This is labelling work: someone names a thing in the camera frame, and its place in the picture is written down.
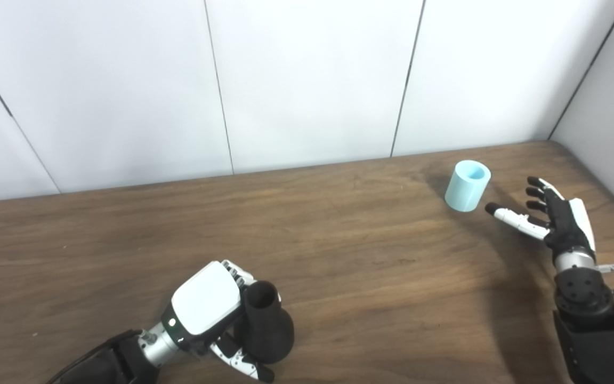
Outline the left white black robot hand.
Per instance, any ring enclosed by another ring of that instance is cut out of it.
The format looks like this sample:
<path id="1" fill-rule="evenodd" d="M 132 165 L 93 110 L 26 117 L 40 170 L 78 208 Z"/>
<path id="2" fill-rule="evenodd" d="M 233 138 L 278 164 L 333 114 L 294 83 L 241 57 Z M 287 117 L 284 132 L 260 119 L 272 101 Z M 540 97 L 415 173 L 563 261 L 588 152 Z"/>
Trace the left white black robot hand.
<path id="1" fill-rule="evenodd" d="M 252 379 L 273 383 L 274 372 L 228 330 L 249 314 L 251 294 L 262 288 L 229 260 L 212 261 L 175 290 L 160 323 L 152 328 L 156 340 L 143 352 L 161 367 L 178 352 L 212 354 Z"/>

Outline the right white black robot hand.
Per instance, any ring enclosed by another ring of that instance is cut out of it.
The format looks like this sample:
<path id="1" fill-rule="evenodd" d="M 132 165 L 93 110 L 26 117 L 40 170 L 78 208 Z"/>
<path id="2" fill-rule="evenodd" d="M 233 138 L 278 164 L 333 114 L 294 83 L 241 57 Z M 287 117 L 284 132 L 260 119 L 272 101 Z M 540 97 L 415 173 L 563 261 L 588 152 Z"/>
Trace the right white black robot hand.
<path id="1" fill-rule="evenodd" d="M 485 211 L 495 219 L 535 238 L 548 246 L 553 260 L 567 253 L 583 254 L 595 262 L 595 238 L 589 214 L 580 198 L 565 199 L 549 182 L 539 177 L 527 177 L 526 194 L 534 200 L 526 202 L 528 209 L 543 212 L 544 221 L 490 202 Z"/>

